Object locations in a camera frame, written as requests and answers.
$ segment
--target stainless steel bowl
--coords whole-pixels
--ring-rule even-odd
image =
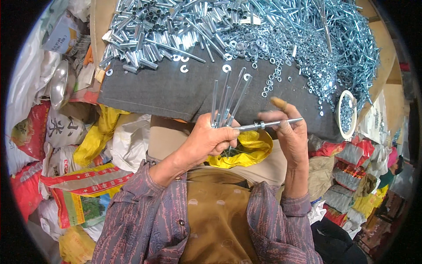
[[[54,71],[50,85],[50,101],[54,110],[59,110],[65,105],[76,83],[76,73],[67,60],[62,60]]]

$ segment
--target white bowl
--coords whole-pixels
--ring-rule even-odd
[[[354,129],[356,128],[356,122],[357,122],[357,111],[356,111],[356,104],[355,104],[355,107],[354,107],[354,114],[352,115],[352,122],[351,122],[351,124],[350,124],[350,129],[349,129],[349,131],[344,132],[344,131],[341,129],[341,124],[340,124],[340,109],[341,109],[341,101],[343,100],[343,97],[344,97],[345,95],[348,95],[348,96],[352,99],[352,101],[353,101],[353,102],[355,102],[355,101],[356,101],[356,99],[354,98],[354,96],[352,95],[352,93],[351,93],[351,92],[349,92],[348,90],[344,90],[344,91],[341,93],[340,99],[338,100],[338,103],[337,103],[337,111],[336,111],[336,113],[335,113],[335,120],[337,121],[338,128],[340,129],[340,134],[341,134],[341,136],[342,136],[344,139],[349,139],[349,138],[353,135]]]

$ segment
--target pink hat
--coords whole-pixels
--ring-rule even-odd
[[[390,156],[388,156],[387,168],[391,167],[397,160],[397,149],[392,147],[392,150]]]

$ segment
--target dark gray felt cloth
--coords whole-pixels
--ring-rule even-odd
[[[212,90],[216,79],[219,81],[218,105],[227,75],[222,67],[228,64],[232,68],[229,81],[231,87],[235,86],[242,67],[246,67],[246,72],[253,76],[249,90],[235,117],[241,125],[253,123],[260,111],[275,110],[270,103],[270,97],[277,96],[297,107],[306,120],[308,133],[330,142],[343,141],[330,106],[327,103],[322,104],[324,116],[321,117],[320,110],[317,109],[318,98],[302,88],[307,79],[298,75],[295,63],[292,66],[282,65],[282,81],[273,80],[274,90],[264,98],[261,93],[266,86],[268,75],[274,73],[275,65],[266,60],[258,60],[258,69],[253,69],[251,62],[242,59],[224,61],[213,50],[211,52],[215,59],[214,63],[211,63],[206,50],[196,46],[191,53],[206,60],[206,63],[200,63],[192,58],[185,63],[181,60],[175,62],[164,59],[158,63],[156,71],[145,68],[138,74],[130,72],[125,74],[123,63],[113,60],[111,63],[113,74],[105,76],[98,102],[130,112],[194,122],[199,115],[211,111]],[[180,71],[180,67],[184,64],[189,70],[187,73]]]

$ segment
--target black pants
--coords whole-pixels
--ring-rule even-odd
[[[328,264],[367,264],[365,253],[349,234],[327,218],[311,225],[315,250]]]

